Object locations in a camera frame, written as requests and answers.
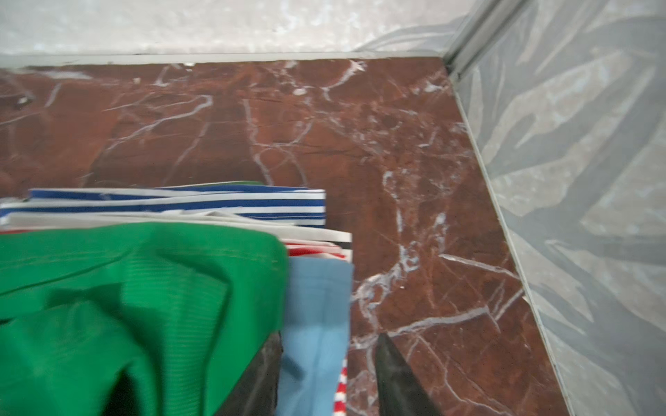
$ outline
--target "light blue shirt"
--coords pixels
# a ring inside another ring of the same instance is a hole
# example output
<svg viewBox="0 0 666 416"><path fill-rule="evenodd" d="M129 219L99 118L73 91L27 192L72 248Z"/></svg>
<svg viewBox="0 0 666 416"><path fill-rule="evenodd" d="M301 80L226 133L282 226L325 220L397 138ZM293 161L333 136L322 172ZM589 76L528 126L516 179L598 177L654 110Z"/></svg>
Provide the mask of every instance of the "light blue shirt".
<svg viewBox="0 0 666 416"><path fill-rule="evenodd" d="M291 257L276 416L331 416L349 346L354 267Z"/></svg>

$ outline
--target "white marble wall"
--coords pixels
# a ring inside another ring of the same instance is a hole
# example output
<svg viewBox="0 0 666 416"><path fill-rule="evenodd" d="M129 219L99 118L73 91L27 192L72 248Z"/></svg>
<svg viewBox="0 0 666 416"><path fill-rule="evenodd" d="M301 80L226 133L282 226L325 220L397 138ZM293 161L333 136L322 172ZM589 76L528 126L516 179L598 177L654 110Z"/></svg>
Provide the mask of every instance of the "white marble wall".
<svg viewBox="0 0 666 416"><path fill-rule="evenodd" d="M534 0L458 85L576 415L666 415L666 2Z"/></svg>
<svg viewBox="0 0 666 416"><path fill-rule="evenodd" d="M443 51L477 0L0 0L0 54Z"/></svg>

